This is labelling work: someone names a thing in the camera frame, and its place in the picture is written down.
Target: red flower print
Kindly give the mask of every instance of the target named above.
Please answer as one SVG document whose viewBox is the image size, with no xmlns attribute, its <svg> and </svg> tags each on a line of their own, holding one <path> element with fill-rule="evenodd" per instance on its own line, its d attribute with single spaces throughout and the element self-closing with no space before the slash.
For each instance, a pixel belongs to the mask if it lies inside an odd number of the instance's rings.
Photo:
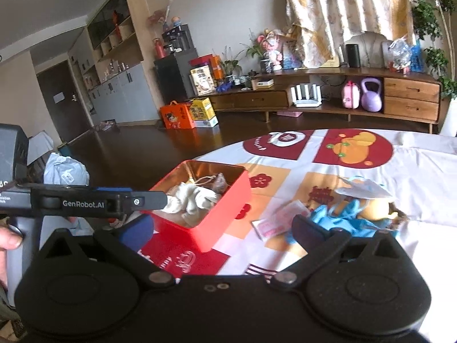
<svg viewBox="0 0 457 343">
<path fill-rule="evenodd" d="M 251 188 L 267 188 L 272 179 L 269 175 L 261 173 L 250 177 L 249 181 L 251 182 Z"/>
<path fill-rule="evenodd" d="M 235 219 L 243 219 L 246 216 L 246 214 L 251 210 L 251 208 L 252 206 L 250 206 L 250 204 L 245 204 L 241 211 L 238 213 L 238 215 L 235 217 Z"/>
</svg>

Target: gray handle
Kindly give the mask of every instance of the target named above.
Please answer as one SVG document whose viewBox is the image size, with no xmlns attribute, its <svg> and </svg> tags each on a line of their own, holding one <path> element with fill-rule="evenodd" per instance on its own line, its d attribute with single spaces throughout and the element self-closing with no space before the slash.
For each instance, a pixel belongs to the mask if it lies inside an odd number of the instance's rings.
<svg viewBox="0 0 457 343">
<path fill-rule="evenodd" d="M 8 303 L 14 308 L 14 293 L 22 275 L 29 268 L 31 261 L 40 250 L 40 236 L 43 217 L 25 218 L 10 217 L 10 229 L 20 232 L 22 244 L 16 250 L 6 252 L 6 276 L 8 280 Z"/>
</svg>

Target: human hand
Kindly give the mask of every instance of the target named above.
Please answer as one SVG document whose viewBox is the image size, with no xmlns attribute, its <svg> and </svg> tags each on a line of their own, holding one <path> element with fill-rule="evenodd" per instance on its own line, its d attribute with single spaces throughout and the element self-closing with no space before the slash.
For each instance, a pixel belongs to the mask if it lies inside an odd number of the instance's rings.
<svg viewBox="0 0 457 343">
<path fill-rule="evenodd" d="M 4 289 L 8 288 L 8 280 L 6 279 L 6 250 L 17 249 L 21 242 L 21 236 L 7 227 L 0 226 L 0 283 Z"/>
</svg>

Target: yellow curtain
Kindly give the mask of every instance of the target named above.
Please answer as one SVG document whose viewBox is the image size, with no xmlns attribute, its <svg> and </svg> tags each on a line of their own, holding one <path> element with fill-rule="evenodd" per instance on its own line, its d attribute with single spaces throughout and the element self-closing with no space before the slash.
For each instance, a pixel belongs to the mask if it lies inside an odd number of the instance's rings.
<svg viewBox="0 0 457 343">
<path fill-rule="evenodd" d="M 286 14 L 307 68 L 335 58 L 340 45 L 365 31 L 414 37 L 410 0 L 287 0 Z"/>
</svg>

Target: pink bag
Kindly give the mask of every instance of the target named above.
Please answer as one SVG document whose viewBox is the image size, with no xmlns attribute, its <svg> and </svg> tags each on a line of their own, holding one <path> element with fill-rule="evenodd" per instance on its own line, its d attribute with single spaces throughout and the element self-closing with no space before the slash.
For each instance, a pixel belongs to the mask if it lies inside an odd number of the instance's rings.
<svg viewBox="0 0 457 343">
<path fill-rule="evenodd" d="M 342 91 L 343 106 L 345 108 L 356 109 L 360 104 L 360 88 L 359 86 L 348 81 Z"/>
</svg>

